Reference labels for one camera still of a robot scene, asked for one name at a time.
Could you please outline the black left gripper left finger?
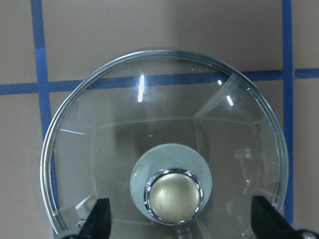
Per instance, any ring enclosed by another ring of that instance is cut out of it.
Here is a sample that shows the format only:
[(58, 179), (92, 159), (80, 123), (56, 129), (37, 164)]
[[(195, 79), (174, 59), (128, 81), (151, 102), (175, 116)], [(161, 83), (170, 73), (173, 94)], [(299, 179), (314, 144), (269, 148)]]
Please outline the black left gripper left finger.
[(78, 239), (108, 239), (111, 234), (111, 210), (109, 198), (98, 199)]

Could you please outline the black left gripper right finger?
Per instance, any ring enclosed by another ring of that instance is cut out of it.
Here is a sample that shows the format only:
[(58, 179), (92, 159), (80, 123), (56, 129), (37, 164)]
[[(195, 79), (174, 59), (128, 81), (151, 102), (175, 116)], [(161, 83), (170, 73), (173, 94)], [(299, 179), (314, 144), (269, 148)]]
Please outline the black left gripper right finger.
[(251, 228), (257, 239), (298, 239), (299, 234), (264, 196), (253, 196)]

